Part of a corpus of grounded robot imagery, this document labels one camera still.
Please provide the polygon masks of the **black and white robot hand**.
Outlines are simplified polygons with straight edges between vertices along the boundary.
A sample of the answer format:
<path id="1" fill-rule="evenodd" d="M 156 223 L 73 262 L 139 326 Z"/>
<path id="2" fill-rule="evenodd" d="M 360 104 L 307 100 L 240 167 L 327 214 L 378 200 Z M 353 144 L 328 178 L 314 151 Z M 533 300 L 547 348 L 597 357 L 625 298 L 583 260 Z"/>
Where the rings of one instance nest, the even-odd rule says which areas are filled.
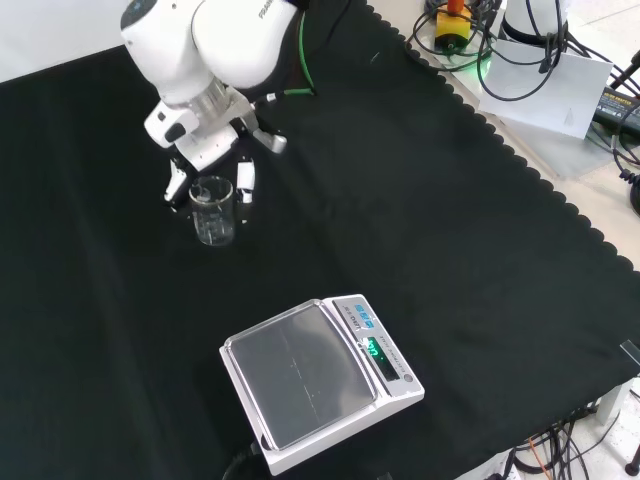
<path id="1" fill-rule="evenodd" d="M 184 208 L 194 180 L 209 174 L 241 138 L 251 137 L 275 154 L 287 145 L 284 136 L 260 127 L 254 104 L 224 85 L 180 105 L 160 101 L 144 127 L 158 146 L 173 152 L 164 203 L 175 212 Z"/>

